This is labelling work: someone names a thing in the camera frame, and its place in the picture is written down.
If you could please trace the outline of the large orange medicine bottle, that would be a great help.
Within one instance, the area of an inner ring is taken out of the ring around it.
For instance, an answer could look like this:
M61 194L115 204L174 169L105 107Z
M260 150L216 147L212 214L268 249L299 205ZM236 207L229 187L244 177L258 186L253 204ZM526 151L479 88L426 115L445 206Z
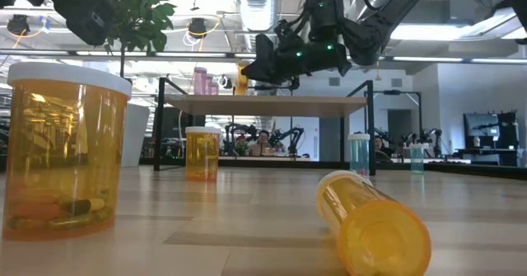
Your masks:
M114 74L59 63L10 66L11 123L2 237L47 241L114 225L132 86ZM103 199L80 216L61 203Z
M187 179L216 181L221 135L220 129L212 127L192 126L185 129Z

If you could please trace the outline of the green leafy artificial plant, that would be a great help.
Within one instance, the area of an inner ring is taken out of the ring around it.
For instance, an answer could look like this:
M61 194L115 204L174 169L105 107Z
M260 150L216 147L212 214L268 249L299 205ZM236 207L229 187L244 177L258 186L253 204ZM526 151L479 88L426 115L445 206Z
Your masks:
M104 43L107 53L118 53L119 75L125 77L125 54L139 50L146 54L166 48L165 30L173 27L170 17L175 5L168 0L109 0L114 9L113 25Z

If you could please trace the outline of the green medicine bottle white cap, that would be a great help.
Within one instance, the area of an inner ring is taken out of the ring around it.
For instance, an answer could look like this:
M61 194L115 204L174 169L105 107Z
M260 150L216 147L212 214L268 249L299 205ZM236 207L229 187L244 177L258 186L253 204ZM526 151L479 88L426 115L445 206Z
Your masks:
M365 178L370 175L370 136L364 133L348 135L350 146L350 171Z
M422 175L424 173L424 145L411 144L410 147L410 167L414 175Z

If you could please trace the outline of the background wooden table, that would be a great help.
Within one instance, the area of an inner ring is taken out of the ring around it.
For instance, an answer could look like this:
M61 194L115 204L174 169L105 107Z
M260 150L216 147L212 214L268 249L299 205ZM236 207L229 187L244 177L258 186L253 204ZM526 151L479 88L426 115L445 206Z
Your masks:
M297 161L297 162L312 162L308 157L285 157L285 156L259 156L259 157L232 157L220 156L220 161Z

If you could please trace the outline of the slim orange medicine bottle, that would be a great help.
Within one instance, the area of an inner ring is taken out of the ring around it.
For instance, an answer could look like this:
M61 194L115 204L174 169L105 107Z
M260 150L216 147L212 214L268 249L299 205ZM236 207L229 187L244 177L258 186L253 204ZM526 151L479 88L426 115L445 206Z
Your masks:
M242 70L248 66L249 63L246 61L240 61L236 64L237 66L237 77L236 77L236 90L237 96L245 96L248 90L248 78L242 73Z
M431 238L420 217L351 171L333 171L317 185L317 210L336 236L350 276L424 276Z

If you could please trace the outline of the black and yellow capsule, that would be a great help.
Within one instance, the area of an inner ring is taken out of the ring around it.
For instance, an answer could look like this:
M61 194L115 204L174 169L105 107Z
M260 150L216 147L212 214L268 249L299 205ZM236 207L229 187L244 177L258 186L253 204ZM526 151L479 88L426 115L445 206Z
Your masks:
M90 212L101 210L105 207L106 202L103 199L78 199L61 203L59 206L61 209L73 216L80 216Z

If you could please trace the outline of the black background monitor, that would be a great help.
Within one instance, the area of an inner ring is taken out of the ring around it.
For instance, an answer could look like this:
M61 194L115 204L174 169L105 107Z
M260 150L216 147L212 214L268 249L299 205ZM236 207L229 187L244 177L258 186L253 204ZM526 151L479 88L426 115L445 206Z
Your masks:
M464 114L464 133L468 137L498 137L499 126L495 114Z

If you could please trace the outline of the silver ventilation duct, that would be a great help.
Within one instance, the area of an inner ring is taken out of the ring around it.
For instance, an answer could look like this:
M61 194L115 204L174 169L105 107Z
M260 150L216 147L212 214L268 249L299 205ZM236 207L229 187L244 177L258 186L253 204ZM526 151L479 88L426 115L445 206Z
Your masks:
M271 30L277 22L278 0L239 0L239 11L245 34L245 47L250 53L256 49L256 35Z

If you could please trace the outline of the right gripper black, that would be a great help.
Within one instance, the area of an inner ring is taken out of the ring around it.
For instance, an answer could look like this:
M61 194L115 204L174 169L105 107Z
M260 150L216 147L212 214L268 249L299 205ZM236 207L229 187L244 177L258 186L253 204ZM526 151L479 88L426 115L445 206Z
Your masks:
M351 68L346 48L334 41L304 42L300 37L286 39L276 51L265 35L255 37L256 58L240 71L248 79L266 83L283 83L300 75L337 69L344 76Z

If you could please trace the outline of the wooden shelf black metal legs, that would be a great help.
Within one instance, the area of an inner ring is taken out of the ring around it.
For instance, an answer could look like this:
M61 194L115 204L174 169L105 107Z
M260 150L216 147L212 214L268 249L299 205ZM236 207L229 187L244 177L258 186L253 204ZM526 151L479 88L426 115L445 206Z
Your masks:
M183 165L181 160L164 161L161 156L161 137L164 105L169 103L175 108L192 116L195 115L230 115L230 116L289 116L289 117L319 117L339 118L340 148L338 161L309 162L296 158L286 158L281 161L273 158L269 161L236 161L233 158L220 161L221 166L228 167L262 167L272 168L310 168L310 169L345 169L344 120L356 110L364 108L366 135L369 142L369 169L375 174L375 140L374 140L374 103L373 82L363 82L345 97L335 96L210 96L188 95L183 89L169 81L166 77L159 78L159 90L156 98L156 111L152 136L156 139L154 145L153 166L156 171L162 165Z

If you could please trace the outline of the person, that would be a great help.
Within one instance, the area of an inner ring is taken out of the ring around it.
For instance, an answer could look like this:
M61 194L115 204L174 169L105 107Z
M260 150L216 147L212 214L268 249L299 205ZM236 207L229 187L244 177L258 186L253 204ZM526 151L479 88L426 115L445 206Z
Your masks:
M385 155L390 157L394 151L389 147L386 147L381 136L375 136L375 150L377 152L383 152Z
M272 156L274 153L273 146L269 142L269 132L262 130L258 139L249 149L249 155L252 157Z

